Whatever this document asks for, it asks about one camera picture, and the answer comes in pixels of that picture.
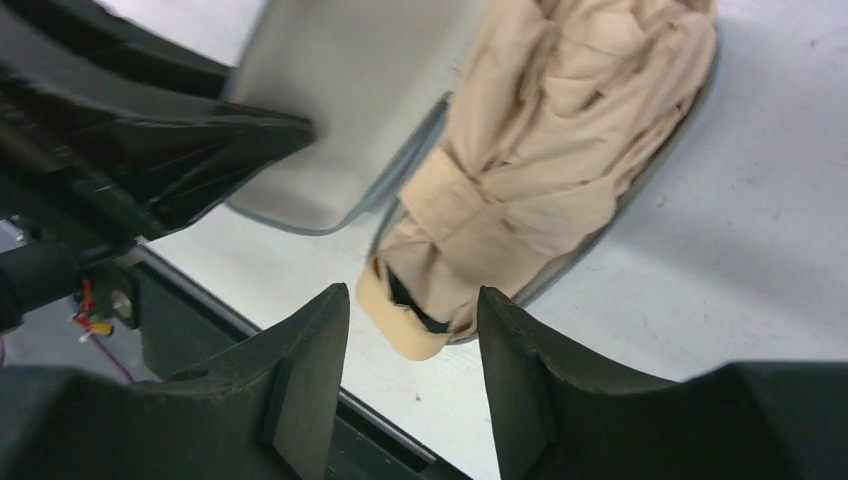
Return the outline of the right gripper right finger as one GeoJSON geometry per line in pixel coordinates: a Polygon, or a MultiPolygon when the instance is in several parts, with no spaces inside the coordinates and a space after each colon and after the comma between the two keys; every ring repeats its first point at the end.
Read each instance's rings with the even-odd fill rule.
{"type": "Polygon", "coordinates": [[[843,479],[847,366],[739,361],[674,382],[484,287],[478,339],[505,479],[843,479]]]}

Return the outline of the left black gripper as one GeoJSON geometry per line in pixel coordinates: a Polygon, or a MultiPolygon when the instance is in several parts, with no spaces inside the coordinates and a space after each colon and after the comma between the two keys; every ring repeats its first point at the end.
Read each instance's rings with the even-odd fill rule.
{"type": "Polygon", "coordinates": [[[184,229],[312,144],[308,119],[139,83],[1,10],[1,329],[66,297],[88,332],[139,325],[136,238],[184,229]]]}

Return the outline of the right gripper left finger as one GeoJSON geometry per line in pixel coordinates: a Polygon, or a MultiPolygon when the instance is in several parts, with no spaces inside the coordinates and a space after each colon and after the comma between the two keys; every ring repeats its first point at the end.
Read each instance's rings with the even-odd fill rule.
{"type": "Polygon", "coordinates": [[[5,479],[322,479],[350,300],[329,286],[288,319],[164,382],[73,368],[1,372],[5,479]]]}

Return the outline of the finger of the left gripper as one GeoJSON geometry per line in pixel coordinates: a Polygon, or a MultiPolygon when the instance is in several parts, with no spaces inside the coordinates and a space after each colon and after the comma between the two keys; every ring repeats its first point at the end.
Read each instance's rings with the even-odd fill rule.
{"type": "Polygon", "coordinates": [[[28,26],[130,80],[217,98],[229,68],[110,13],[90,0],[4,0],[28,26]]]}

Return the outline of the beige umbrella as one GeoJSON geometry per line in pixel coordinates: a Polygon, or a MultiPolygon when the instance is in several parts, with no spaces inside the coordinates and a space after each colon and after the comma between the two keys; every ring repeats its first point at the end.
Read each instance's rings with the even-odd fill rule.
{"type": "Polygon", "coordinates": [[[482,287],[554,283],[670,156],[707,91],[713,1],[494,1],[440,141],[400,188],[357,284],[394,350],[477,331],[482,287]]]}

